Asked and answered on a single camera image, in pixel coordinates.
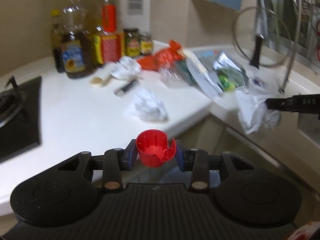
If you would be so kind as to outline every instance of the metal rod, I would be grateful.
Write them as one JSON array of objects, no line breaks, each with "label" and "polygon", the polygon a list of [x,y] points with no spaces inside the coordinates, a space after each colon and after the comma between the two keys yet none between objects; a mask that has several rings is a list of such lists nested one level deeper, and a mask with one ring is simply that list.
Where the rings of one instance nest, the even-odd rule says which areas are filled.
[{"label": "metal rod", "polygon": [[298,19],[297,19],[296,33],[295,33],[295,37],[294,37],[294,45],[292,48],[292,54],[290,56],[289,63],[287,65],[287,73],[285,75],[283,84],[279,89],[279,92],[281,94],[284,94],[284,89],[285,89],[287,82],[289,81],[289,76],[290,76],[290,73],[291,73],[291,70],[293,67],[294,58],[297,53],[297,47],[298,47],[299,36],[300,36],[300,28],[301,28],[301,14],[302,14],[302,0],[299,0],[298,1]]}]

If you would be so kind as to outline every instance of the jar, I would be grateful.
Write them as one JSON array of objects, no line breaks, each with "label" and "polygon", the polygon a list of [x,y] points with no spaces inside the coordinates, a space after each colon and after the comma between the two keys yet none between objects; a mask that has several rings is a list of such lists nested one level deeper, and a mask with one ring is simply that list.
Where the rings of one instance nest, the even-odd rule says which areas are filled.
[{"label": "jar", "polygon": [[153,41],[151,33],[140,33],[141,55],[150,55],[153,52]]},{"label": "jar", "polygon": [[141,54],[138,28],[124,29],[125,51],[129,57],[137,57]]}]

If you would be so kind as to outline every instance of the metal ring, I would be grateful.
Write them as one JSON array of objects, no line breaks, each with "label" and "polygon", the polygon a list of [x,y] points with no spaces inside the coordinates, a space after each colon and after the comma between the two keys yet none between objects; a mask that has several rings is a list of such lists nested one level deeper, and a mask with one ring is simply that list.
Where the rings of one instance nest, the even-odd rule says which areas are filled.
[{"label": "metal ring", "polygon": [[[286,30],[287,35],[288,35],[288,38],[289,38],[289,41],[291,41],[291,37],[290,37],[289,30],[288,30],[288,28],[287,28],[287,25],[285,25],[285,23],[283,22],[283,20],[281,20],[281,18],[280,18],[278,15],[276,15],[273,11],[271,11],[271,10],[269,10],[269,9],[267,9],[267,8],[259,7],[259,6],[249,6],[249,7],[246,7],[246,8],[244,8],[244,9],[240,10],[240,11],[237,13],[235,19],[233,20],[233,24],[232,24],[232,34],[233,34],[233,39],[234,39],[234,41],[235,41],[238,49],[240,50],[240,52],[241,52],[248,60],[251,60],[251,59],[250,59],[250,58],[247,56],[247,54],[245,54],[244,51],[241,49],[241,47],[240,47],[240,45],[239,45],[239,43],[238,43],[238,40],[237,40],[237,38],[236,38],[236,24],[237,24],[237,22],[238,22],[239,17],[240,17],[243,13],[245,13],[246,11],[249,11],[249,10],[253,10],[253,9],[255,9],[255,10],[257,10],[257,9],[262,9],[262,10],[265,10],[266,12],[269,12],[269,13],[275,15],[275,16],[281,21],[281,23],[284,25],[285,30]],[[285,60],[287,59],[287,57],[289,57],[290,51],[291,51],[291,48],[288,49],[288,52],[287,52],[287,54],[284,55],[284,58],[283,58],[282,60],[280,60],[279,62],[277,62],[277,63],[270,64],[270,65],[268,65],[268,64],[259,64],[259,65],[260,65],[260,66],[263,66],[263,67],[276,67],[276,66],[282,65],[282,64],[285,62]]]}]

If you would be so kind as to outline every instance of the bottle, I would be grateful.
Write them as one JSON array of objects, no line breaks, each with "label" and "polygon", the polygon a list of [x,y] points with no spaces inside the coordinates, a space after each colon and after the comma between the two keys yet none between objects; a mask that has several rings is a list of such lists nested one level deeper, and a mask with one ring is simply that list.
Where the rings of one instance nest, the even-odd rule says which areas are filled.
[{"label": "bottle", "polygon": [[50,37],[51,37],[51,49],[52,49],[56,69],[59,73],[63,73],[64,66],[63,66],[61,50],[60,50],[62,32],[59,25],[59,16],[60,16],[59,10],[54,9],[51,11],[52,27],[51,27]]},{"label": "bottle", "polygon": [[91,34],[84,26],[86,11],[81,0],[67,0],[63,12],[61,53],[64,69],[71,79],[88,76],[96,67],[92,60]]},{"label": "bottle", "polygon": [[95,15],[93,33],[95,62],[101,67],[124,55],[124,32],[117,27],[116,0],[102,0]]}]

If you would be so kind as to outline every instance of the red plastic cap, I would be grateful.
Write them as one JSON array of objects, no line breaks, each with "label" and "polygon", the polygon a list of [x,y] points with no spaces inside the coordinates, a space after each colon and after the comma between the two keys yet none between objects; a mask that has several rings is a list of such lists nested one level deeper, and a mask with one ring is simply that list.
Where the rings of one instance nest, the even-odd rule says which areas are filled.
[{"label": "red plastic cap", "polygon": [[136,140],[139,157],[143,165],[156,168],[171,160],[176,154],[176,141],[168,146],[168,136],[160,130],[146,130]]}]

